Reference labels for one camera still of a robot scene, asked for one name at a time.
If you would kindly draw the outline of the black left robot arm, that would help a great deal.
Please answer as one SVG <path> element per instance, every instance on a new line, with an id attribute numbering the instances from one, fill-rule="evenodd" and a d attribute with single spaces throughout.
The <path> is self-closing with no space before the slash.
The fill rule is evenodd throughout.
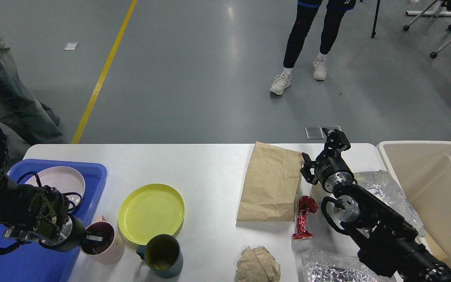
<path id="1" fill-rule="evenodd" d="M 7 140 L 0 128 L 0 255 L 31 242 L 59 252 L 107 242 L 106 233 L 87 231 L 71 214 L 77 205 L 68 193 L 42 185 L 39 179 L 32 186 L 9 178 L 4 170 L 7 154 Z"/>

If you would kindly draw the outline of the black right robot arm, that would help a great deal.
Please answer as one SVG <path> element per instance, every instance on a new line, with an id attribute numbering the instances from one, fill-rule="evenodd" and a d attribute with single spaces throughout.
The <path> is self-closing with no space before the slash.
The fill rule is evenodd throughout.
<path id="1" fill-rule="evenodd" d="M 344 132 L 321 129 L 324 149 L 304 159 L 300 170 L 310 184 L 321 184 L 328 193 L 320 210 L 338 233 L 350 236 L 358 245 L 358 259 L 371 271 L 384 277 L 398 273 L 405 282 L 451 282 L 451 268 L 415 241 L 417 230 L 401 214 L 358 185 L 341 157 L 349 150 Z"/>

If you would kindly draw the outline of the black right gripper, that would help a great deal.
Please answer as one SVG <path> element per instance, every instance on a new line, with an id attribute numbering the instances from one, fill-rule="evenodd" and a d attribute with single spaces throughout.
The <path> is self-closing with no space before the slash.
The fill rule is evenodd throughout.
<path id="1" fill-rule="evenodd" d="M 352 171 L 341 157 L 342 152 L 351 148 L 351 143 L 341 130 L 322 127 L 322 132 L 327 137 L 322 157 L 317 157 L 313 161 L 307 153 L 301 153 L 303 165 L 300 173 L 309 184 L 320 183 L 325 192 L 332 194 L 337 184 L 356 182 Z"/>

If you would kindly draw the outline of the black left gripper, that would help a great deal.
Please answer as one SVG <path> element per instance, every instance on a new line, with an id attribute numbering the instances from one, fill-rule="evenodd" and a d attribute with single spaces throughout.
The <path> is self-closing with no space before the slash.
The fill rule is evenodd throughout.
<path id="1" fill-rule="evenodd" d="M 66 220 L 59 232 L 56 241 L 43 239 L 40 245 L 43 248 L 58 252 L 68 252 L 81 245 L 85 240 L 89 242 L 102 242 L 104 234 L 88 234 L 84 227 L 84 223 L 77 217 L 67 214 Z"/>

